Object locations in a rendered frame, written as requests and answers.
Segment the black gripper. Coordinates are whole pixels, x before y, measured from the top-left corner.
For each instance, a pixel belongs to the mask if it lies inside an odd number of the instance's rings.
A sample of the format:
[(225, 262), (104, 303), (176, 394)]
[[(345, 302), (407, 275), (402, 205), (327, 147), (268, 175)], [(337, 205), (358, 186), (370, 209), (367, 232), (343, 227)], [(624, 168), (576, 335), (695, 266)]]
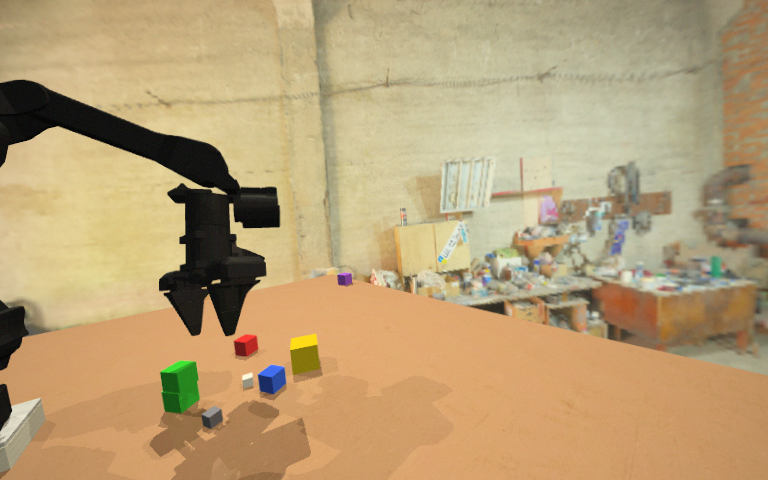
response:
[[(237, 234), (222, 225), (202, 224), (185, 228), (179, 244), (185, 244), (186, 264), (159, 279), (159, 292), (174, 307), (192, 336), (200, 335), (204, 299), (209, 294), (226, 336), (235, 334), (247, 292), (267, 276), (260, 257), (230, 256)], [(213, 283), (213, 280), (220, 282)], [(202, 289), (202, 287), (207, 287)]]

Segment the small purple cube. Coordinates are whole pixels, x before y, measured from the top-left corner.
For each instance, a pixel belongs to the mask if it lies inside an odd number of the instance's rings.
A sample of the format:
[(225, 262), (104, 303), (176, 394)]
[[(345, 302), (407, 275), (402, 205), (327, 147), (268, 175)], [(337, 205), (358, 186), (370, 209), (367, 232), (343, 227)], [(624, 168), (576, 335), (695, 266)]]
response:
[(352, 273), (342, 273), (337, 275), (338, 285), (349, 285), (352, 283)]

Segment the red block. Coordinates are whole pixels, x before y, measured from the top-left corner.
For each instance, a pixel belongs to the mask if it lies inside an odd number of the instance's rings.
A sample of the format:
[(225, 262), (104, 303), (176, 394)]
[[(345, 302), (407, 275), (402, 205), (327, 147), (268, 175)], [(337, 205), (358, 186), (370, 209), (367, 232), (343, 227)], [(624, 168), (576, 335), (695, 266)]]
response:
[(257, 336), (245, 335), (234, 340), (236, 355), (247, 357), (258, 349)]

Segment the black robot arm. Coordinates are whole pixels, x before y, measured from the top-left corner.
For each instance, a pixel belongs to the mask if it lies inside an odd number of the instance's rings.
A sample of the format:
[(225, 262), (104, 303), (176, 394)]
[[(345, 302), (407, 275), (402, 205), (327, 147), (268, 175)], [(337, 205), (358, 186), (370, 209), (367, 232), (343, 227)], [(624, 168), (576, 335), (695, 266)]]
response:
[[(281, 225), (277, 187), (239, 186), (228, 172), (223, 155), (209, 143), (154, 132), (88, 104), (68, 98), (30, 80), (0, 83), (0, 168), (9, 145), (28, 141), (48, 128), (59, 126), (153, 160), (206, 188), (191, 189), (181, 183), (167, 192), (185, 204), (185, 228), (212, 224), (230, 228), (229, 203), (242, 228), (275, 228)], [(24, 325), (25, 307), (8, 308), (0, 299), (0, 370), (29, 334)]]

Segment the blue block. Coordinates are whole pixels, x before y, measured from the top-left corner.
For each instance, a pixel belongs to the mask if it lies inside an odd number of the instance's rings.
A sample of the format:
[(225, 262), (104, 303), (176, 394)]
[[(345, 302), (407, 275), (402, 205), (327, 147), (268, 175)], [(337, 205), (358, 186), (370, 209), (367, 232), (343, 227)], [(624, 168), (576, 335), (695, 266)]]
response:
[(270, 365), (258, 374), (259, 391), (275, 394), (285, 386), (285, 369), (283, 366)]

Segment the green block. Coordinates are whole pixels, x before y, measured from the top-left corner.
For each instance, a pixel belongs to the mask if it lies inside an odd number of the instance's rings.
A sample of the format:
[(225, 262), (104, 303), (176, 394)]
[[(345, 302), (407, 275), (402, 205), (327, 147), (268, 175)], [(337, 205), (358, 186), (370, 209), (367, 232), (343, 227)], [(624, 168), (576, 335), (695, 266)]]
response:
[(182, 393), (199, 380), (197, 365), (193, 361), (177, 361), (160, 374), (163, 391), (168, 393)]
[(195, 382), (191, 387), (183, 390), (182, 393), (161, 392), (165, 411), (182, 414), (199, 399), (198, 385)]

